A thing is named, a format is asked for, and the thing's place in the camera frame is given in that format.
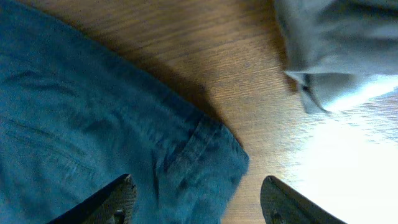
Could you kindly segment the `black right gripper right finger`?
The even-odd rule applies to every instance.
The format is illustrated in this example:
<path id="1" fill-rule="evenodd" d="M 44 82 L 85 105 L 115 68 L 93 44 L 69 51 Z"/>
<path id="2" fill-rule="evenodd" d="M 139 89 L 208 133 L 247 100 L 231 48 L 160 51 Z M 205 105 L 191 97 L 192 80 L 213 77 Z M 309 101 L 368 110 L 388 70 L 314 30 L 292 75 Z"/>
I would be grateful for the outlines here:
<path id="1" fill-rule="evenodd" d="M 273 175 L 263 180 L 260 202 L 267 224 L 345 224 Z"/>

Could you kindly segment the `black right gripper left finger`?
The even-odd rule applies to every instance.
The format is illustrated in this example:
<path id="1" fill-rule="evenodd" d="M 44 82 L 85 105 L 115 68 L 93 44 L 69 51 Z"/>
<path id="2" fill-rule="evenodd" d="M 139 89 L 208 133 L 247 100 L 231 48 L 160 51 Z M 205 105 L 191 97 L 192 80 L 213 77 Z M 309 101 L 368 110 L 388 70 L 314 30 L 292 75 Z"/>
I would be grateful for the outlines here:
<path id="1" fill-rule="evenodd" d="M 49 224 L 131 224 L 136 186 L 123 174 Z"/>

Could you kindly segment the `navy blue shorts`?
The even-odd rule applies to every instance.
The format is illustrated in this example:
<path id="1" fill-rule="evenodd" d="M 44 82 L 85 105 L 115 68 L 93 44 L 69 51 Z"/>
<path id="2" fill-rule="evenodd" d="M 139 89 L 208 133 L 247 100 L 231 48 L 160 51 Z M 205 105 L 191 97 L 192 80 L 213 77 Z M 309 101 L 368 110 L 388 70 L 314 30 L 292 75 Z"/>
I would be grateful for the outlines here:
<path id="1" fill-rule="evenodd" d="M 123 174 L 133 223 L 219 223 L 248 164 L 225 125 L 152 75 L 1 2 L 2 223 L 47 223 Z"/>

